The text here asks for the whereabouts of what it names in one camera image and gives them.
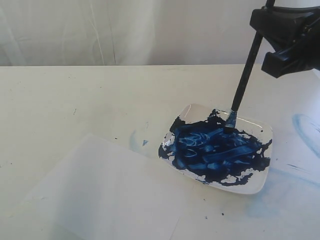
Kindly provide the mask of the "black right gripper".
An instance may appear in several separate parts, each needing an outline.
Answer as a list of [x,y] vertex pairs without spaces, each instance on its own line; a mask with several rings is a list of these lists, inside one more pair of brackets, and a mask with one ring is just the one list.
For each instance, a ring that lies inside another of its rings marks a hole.
[[305,8],[263,7],[252,11],[250,26],[275,50],[265,55],[263,72],[277,79],[320,69],[320,1],[311,3]]

